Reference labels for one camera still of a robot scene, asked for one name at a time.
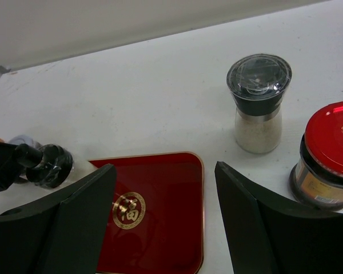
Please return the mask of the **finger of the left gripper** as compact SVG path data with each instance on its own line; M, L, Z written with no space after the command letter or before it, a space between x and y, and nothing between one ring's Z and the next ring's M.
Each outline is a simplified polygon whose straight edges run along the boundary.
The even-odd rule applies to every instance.
M0 142L0 192L7 190L20 175L20 165L12 157L16 147Z

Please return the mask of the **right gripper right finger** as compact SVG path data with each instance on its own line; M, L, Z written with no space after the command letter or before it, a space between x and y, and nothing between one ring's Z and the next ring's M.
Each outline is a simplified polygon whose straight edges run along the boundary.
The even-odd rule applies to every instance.
M235 273L343 273L343 213L290 200L225 162L214 173Z

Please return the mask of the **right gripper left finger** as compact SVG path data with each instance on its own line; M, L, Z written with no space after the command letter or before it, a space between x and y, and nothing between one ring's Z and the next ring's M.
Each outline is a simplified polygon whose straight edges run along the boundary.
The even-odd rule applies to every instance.
M107 164L0 215L0 273L95 273L116 183Z

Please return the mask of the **black-cap white bottle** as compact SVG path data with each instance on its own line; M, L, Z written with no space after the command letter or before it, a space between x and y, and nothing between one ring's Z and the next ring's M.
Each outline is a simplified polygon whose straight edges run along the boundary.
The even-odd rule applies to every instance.
M56 144L40 148L20 144L14 150L13 158L24 167L27 181L49 190L67 187L97 169L89 161Z

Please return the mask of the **black-top salt grinder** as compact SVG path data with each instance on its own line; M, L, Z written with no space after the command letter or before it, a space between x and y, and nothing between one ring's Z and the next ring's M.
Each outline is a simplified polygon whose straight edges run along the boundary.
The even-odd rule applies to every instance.
M234 136L253 154L274 150L282 136L281 103L292 80L290 64L273 54L253 54L234 63L226 84L236 104Z

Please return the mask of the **grey-lid condiment jar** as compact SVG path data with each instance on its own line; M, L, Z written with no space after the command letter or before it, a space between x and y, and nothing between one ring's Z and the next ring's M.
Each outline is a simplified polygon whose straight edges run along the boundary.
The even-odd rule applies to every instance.
M17 135L13 137L12 139L10 139L8 143L13 144L13 145L27 144L28 146L31 146L37 149L42 147L42 145L38 141L34 140L32 137L29 137L27 135Z

